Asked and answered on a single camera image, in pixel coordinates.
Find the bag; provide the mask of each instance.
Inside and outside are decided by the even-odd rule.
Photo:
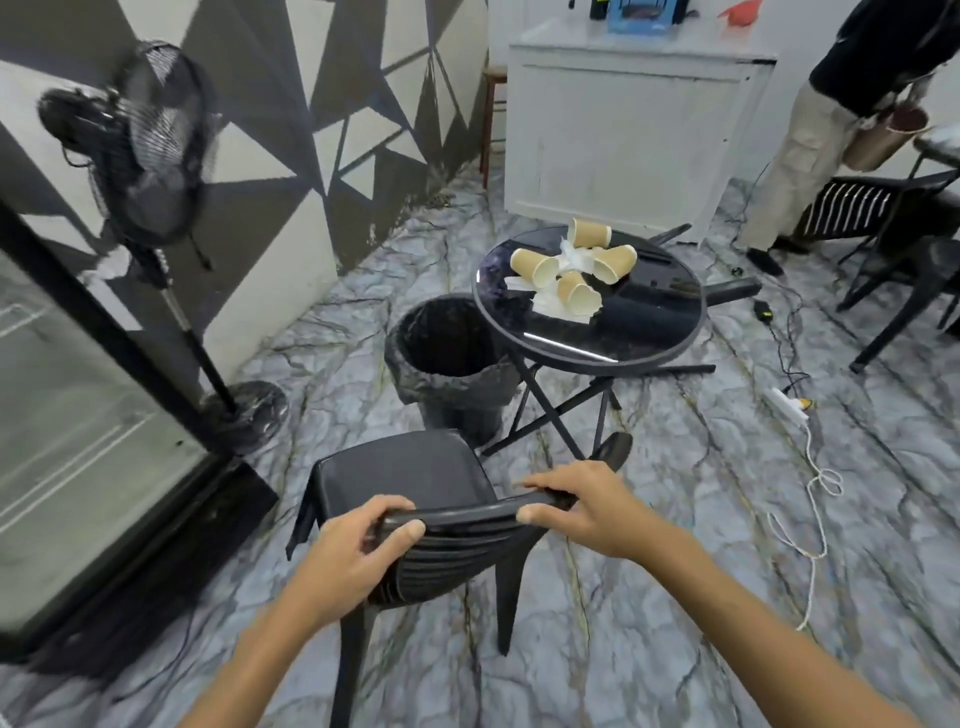
[[[467,294],[420,304],[387,334],[384,359],[404,404],[428,428],[460,430],[479,447],[499,431],[520,372]]]
[[[875,172],[904,144],[929,131],[929,124],[926,111],[900,104],[871,128],[856,133],[843,154],[843,163],[857,172]]]

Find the gray triangle pattern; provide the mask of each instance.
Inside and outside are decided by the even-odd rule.
[[[175,285],[200,332],[256,266],[309,190],[324,198],[334,252],[348,270],[383,239],[405,204],[426,197],[429,175],[449,176],[478,151],[482,104],[475,105],[473,119],[458,116],[441,143],[436,91],[429,73],[422,84],[416,116],[407,119],[380,64],[387,0],[335,0],[316,83],[312,92],[304,94],[287,12],[289,1],[200,0],[180,44],[202,67],[215,91],[219,125],[236,125],[295,175],[265,180],[253,170],[248,181],[212,185],[195,236],[218,266],[214,274],[202,271],[189,246],[170,249]],[[462,0],[424,2],[432,53]],[[144,17],[149,20],[149,14],[137,18],[137,31],[147,39],[151,29],[149,22],[144,27]],[[162,34],[164,29],[158,27],[157,32]],[[476,32],[485,36],[487,29],[478,27]],[[130,56],[137,41],[118,0],[32,0],[5,3],[0,9],[0,61],[68,82],[102,85]],[[0,66],[0,73],[12,67],[15,69]],[[405,104],[410,113],[410,101]],[[377,142],[349,168],[375,158],[372,200],[341,180],[349,169],[334,170],[327,190],[314,142],[314,133],[331,124],[344,123],[349,129],[350,120],[362,109],[372,109],[396,123],[398,133],[409,131],[427,162],[424,165],[386,149],[396,136]],[[371,116],[367,112],[360,118]],[[38,120],[36,133],[44,133]],[[2,128],[0,155],[5,161],[0,170],[0,195],[15,211],[62,217],[97,255],[112,247],[99,240],[101,231],[84,229],[76,211],[49,183],[41,161],[31,159]],[[86,172],[74,172],[76,184],[86,185]],[[96,256],[54,242],[50,245],[71,271],[79,273],[97,262]],[[143,323],[144,330],[134,333],[138,340],[151,352],[165,350],[170,344],[166,340],[169,322],[154,300],[154,292],[132,274],[111,280],[109,286]],[[180,365],[167,360],[163,366],[177,381],[190,380],[179,371]]]

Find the trash can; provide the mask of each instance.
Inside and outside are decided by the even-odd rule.
[[[456,429],[473,447],[500,430],[520,374],[493,339],[473,298],[421,303],[387,335],[384,358],[404,404],[420,407],[427,429]]]

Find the glass door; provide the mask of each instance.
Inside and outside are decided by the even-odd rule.
[[[0,253],[0,634],[54,609],[206,456]]]

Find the blue box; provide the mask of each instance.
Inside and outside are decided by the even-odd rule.
[[[611,33],[663,36],[686,15],[687,0],[610,0]]]

